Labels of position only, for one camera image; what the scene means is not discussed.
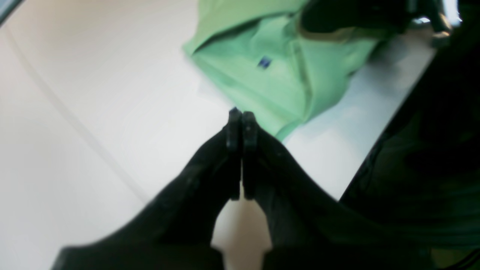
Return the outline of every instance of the white table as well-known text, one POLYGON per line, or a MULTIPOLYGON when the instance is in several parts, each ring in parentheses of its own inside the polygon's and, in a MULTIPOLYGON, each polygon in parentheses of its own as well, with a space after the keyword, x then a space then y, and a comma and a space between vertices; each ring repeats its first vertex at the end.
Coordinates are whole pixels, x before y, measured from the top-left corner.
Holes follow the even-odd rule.
MULTIPOLYGON (((61 246, 119 228, 226 124, 233 105, 180 49, 196 22, 194 0, 28 0, 0 28, 0 269, 49 269, 61 246)), ((432 58, 429 38, 396 38, 285 141, 334 198, 432 58)), ((229 202, 213 245, 229 269, 259 269, 259 207, 229 202)))

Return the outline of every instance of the black object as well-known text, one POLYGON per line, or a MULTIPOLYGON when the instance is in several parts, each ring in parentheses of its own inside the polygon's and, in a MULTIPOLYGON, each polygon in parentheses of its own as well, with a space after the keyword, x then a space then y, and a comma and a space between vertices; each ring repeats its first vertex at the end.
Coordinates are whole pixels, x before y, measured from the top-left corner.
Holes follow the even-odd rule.
POLYGON ((286 148, 233 109, 228 124, 130 223, 96 244, 61 251, 54 270, 222 269, 210 248, 217 215, 240 193, 267 216, 264 269, 433 269, 427 249, 337 203, 286 148))
POLYGON ((480 248, 480 5, 440 49, 341 202, 405 237, 480 248))
POLYGON ((433 45, 447 45, 452 26, 438 0, 312 0, 302 12, 301 24, 314 33, 353 26, 403 33, 412 19, 421 16, 431 21, 433 45))
POLYGON ((21 2, 22 0, 0 0, 0 26, 21 2))

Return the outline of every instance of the light green fabric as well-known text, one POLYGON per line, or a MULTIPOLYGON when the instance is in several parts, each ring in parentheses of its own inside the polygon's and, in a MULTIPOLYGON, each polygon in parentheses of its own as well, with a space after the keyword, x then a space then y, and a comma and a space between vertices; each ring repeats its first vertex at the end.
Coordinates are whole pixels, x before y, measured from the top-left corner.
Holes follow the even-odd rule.
POLYGON ((184 47, 240 110, 253 111, 280 140, 335 105, 378 42, 354 28, 303 32, 297 22, 305 2, 200 0, 197 33, 184 47), (263 58, 271 60, 267 68, 259 66, 263 58))

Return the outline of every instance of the blue label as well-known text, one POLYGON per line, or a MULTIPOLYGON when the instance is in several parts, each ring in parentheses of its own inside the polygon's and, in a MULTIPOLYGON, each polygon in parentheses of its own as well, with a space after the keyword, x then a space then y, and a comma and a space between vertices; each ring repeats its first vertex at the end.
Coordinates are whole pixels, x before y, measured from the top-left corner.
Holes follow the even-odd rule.
POLYGON ((259 67, 262 67, 263 69, 267 69, 267 67, 270 66, 270 63, 272 62, 272 60, 266 56, 264 56, 260 62, 258 63, 258 66, 259 67))

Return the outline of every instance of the white surface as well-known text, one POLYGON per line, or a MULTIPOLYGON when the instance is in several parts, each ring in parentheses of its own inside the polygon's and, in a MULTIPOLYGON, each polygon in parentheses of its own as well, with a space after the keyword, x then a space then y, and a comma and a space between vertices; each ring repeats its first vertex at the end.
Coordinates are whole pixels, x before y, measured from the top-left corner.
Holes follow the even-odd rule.
MULTIPOLYGON (((232 105, 180 49, 196 21, 194 0, 28 0, 0 29, 0 269, 48 269, 61 246, 118 228, 225 125, 232 105)), ((429 62, 428 44, 425 32, 397 38, 287 139, 333 197, 429 62)), ((259 268, 262 212, 228 203, 213 244, 230 269, 259 268)))
POLYGON ((443 0, 445 17, 453 27, 460 26, 458 0, 443 0))

